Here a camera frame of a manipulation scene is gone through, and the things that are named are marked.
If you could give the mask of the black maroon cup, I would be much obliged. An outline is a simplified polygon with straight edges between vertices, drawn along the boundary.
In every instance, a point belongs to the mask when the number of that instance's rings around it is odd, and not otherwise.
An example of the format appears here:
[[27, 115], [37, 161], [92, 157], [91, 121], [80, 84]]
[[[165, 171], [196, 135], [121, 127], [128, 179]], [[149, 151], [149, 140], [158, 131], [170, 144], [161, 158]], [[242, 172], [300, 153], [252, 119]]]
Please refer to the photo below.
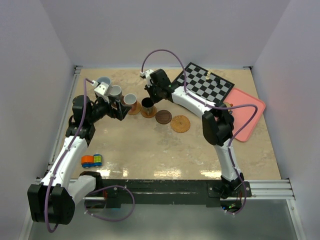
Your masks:
[[150, 97], [145, 97], [141, 101], [141, 107], [145, 108], [152, 108], [154, 106], [154, 103]]

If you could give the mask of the grey white mug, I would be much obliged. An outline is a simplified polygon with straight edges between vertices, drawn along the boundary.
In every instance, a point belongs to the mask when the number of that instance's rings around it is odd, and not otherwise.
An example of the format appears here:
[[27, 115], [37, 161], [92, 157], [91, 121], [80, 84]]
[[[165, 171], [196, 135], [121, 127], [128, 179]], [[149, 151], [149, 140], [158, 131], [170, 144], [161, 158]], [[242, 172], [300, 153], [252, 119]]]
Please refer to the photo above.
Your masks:
[[122, 88], [119, 85], [113, 85], [109, 95], [113, 98], [121, 100], [123, 97]]

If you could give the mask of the light wooden coaster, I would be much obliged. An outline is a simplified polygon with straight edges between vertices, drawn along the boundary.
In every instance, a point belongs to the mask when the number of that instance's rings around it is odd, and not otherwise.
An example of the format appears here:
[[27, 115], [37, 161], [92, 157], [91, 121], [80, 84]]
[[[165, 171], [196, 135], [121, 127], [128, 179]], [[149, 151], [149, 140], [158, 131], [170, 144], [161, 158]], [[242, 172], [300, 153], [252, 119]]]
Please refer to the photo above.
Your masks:
[[153, 118], [157, 114], [157, 108], [155, 106], [150, 108], [141, 107], [140, 113], [144, 118]]

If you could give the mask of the small woven rattan coaster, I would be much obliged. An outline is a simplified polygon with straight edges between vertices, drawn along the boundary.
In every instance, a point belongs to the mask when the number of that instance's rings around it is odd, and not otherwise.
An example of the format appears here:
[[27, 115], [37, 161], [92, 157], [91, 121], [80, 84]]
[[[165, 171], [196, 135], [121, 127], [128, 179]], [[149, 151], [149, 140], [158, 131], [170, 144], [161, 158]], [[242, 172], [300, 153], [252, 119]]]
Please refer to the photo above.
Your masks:
[[138, 100], [134, 104], [131, 104], [130, 107], [131, 107], [131, 109], [128, 112], [129, 115], [136, 115], [142, 109], [142, 105]]

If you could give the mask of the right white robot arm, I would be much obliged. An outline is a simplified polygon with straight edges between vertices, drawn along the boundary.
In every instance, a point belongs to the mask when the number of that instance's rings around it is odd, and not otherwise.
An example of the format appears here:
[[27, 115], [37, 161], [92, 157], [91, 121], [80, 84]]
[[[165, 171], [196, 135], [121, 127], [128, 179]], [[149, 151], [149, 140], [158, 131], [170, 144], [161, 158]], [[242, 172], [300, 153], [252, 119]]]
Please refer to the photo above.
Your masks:
[[241, 190], [243, 174], [236, 161], [233, 148], [233, 117], [228, 110], [208, 107], [196, 100], [196, 95], [183, 86], [172, 83], [163, 69], [149, 69], [140, 72], [146, 80], [144, 89], [153, 103], [168, 100], [180, 105], [202, 120], [202, 132], [205, 140], [214, 146], [221, 167], [221, 198], [235, 196]]

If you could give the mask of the white floral mug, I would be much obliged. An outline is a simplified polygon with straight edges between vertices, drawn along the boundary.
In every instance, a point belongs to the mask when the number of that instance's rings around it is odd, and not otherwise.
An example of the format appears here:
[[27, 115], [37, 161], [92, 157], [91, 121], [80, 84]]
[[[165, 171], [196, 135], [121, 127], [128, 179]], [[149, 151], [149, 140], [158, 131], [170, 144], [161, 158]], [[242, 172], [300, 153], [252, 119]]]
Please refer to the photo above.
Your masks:
[[132, 115], [137, 109], [137, 96], [133, 93], [128, 93], [124, 96], [123, 102], [126, 106], [131, 107], [128, 113]]

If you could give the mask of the light blue cup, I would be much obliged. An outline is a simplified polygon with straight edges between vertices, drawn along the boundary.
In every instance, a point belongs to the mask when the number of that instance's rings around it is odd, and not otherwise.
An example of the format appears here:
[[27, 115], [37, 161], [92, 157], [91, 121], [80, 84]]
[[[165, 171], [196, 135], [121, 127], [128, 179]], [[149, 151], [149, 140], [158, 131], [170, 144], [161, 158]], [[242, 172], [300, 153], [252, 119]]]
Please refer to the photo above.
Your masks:
[[107, 76], [101, 76], [97, 80], [99, 85], [103, 86], [110, 86], [111, 85], [111, 79]]

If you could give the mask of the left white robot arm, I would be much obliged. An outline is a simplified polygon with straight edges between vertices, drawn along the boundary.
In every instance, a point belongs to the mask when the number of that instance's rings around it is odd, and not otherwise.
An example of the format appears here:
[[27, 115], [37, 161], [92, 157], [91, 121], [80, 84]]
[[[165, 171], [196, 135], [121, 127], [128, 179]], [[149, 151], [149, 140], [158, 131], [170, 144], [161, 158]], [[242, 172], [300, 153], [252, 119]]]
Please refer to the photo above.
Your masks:
[[71, 175], [93, 139], [95, 123], [105, 116], [122, 121], [130, 109], [114, 97], [109, 100], [97, 97], [91, 101], [88, 96], [79, 95], [73, 99], [72, 116], [57, 159], [40, 183], [31, 184], [27, 190], [34, 222], [67, 225], [84, 197], [103, 192], [105, 185], [100, 173], [85, 171], [75, 183], [70, 182]]

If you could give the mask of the large woven rattan coaster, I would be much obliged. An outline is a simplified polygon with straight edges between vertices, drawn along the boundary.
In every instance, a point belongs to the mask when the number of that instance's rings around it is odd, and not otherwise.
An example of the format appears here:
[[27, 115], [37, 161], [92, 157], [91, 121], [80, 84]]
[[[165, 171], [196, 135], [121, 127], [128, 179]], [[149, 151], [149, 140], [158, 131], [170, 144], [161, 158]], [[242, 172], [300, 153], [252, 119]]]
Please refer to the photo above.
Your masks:
[[172, 118], [170, 126], [177, 133], [185, 133], [190, 129], [191, 123], [186, 116], [177, 115]]

